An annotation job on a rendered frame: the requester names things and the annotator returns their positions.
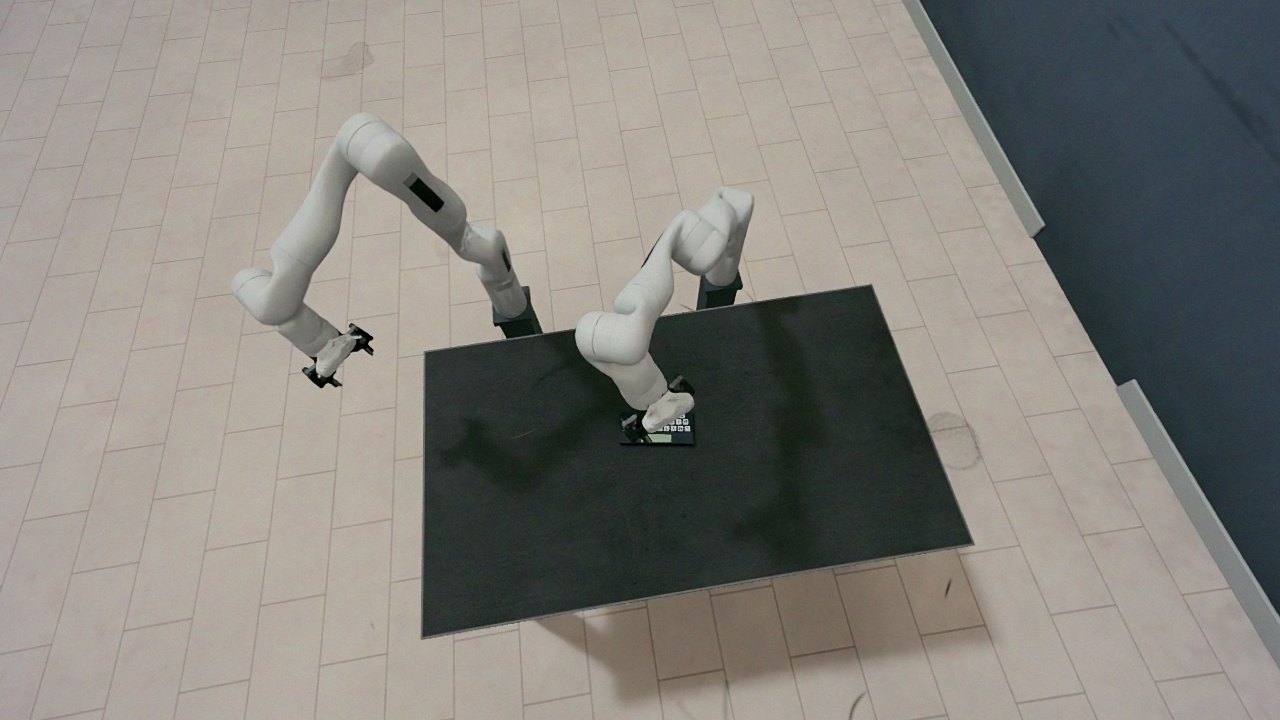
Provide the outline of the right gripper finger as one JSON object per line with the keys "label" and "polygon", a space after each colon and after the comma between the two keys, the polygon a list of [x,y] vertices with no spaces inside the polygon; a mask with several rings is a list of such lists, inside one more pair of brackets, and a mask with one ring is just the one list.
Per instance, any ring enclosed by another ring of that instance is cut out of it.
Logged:
{"label": "right gripper finger", "polygon": [[308,368],[305,366],[302,369],[302,372],[305,373],[305,375],[307,375],[308,379],[312,380],[315,386],[317,386],[320,389],[323,389],[326,383],[334,386],[335,388],[338,386],[342,387],[340,382],[338,382],[338,380],[334,379],[334,374],[337,374],[337,372],[334,372],[332,375],[328,375],[328,377],[320,375],[320,378],[319,378],[317,377],[319,374],[316,372],[316,364],[317,363],[314,363],[312,366],[308,366]]}
{"label": "right gripper finger", "polygon": [[367,354],[372,356],[374,348],[369,345],[369,341],[372,341],[374,337],[369,334],[366,331],[361,329],[358,325],[355,325],[353,323],[349,323],[348,327],[349,331],[346,334],[362,336],[361,338],[356,340],[355,348],[352,348],[349,354],[358,352],[360,348],[364,348]]}

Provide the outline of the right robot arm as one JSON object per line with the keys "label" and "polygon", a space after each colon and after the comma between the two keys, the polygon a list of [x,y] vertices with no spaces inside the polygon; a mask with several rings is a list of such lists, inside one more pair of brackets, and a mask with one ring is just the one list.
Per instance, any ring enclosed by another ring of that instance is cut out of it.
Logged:
{"label": "right robot arm", "polygon": [[500,316],[524,313],[527,300],[502,231],[466,222],[465,202],[454,190],[433,176],[402,135],[364,111],[340,127],[305,202],[273,243],[274,272],[248,268],[232,281],[232,292],[255,320],[273,325],[301,352],[317,357],[316,372],[324,377],[355,348],[355,337],[339,337],[303,300],[314,272],[337,242],[346,193],[358,172],[406,202],[460,258],[477,263],[477,278]]}

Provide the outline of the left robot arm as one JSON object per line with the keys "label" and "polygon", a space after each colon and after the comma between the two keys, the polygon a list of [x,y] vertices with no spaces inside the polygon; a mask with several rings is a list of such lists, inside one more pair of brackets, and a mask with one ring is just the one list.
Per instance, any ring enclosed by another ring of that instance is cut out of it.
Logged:
{"label": "left robot arm", "polygon": [[707,275],[712,284],[731,284],[754,204],[753,193],[719,187],[698,211],[680,211],[614,300],[614,313],[588,313],[576,327],[582,357],[611,375],[631,407],[646,410],[643,427],[649,433],[694,406],[691,395],[669,392],[648,352],[657,319],[675,292],[672,260],[692,275]]}

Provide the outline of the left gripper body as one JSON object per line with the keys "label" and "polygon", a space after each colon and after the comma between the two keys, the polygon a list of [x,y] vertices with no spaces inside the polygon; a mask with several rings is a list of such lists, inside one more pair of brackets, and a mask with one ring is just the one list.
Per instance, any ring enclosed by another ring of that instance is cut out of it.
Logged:
{"label": "left gripper body", "polygon": [[[675,389],[673,389],[673,388],[669,388],[669,384],[668,384],[668,383],[667,383],[667,388],[669,389],[669,392],[675,393]],[[667,389],[667,391],[668,391],[668,389]],[[644,411],[644,410],[637,410],[637,409],[634,409],[634,407],[632,407],[632,410],[634,410],[634,414],[636,414],[636,415],[637,415],[637,421],[643,421],[643,418],[645,416],[645,414],[646,414],[646,410]]]}

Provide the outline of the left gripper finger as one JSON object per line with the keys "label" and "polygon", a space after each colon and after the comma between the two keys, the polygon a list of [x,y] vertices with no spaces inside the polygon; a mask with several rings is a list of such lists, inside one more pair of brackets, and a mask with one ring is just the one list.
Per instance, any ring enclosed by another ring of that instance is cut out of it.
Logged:
{"label": "left gripper finger", "polygon": [[675,380],[669,384],[669,388],[673,388],[675,393],[689,393],[691,396],[695,395],[695,389],[692,389],[692,386],[690,386],[689,382],[685,380],[682,375],[680,375],[680,373],[675,374]]}
{"label": "left gripper finger", "polygon": [[628,437],[632,445],[637,442],[637,438],[641,438],[644,443],[646,442],[652,443],[650,437],[646,436],[646,429],[643,427],[643,421],[637,421],[636,414],[630,416],[627,420],[625,419],[625,416],[621,418],[620,425],[622,427],[622,429],[625,430],[625,436]]}

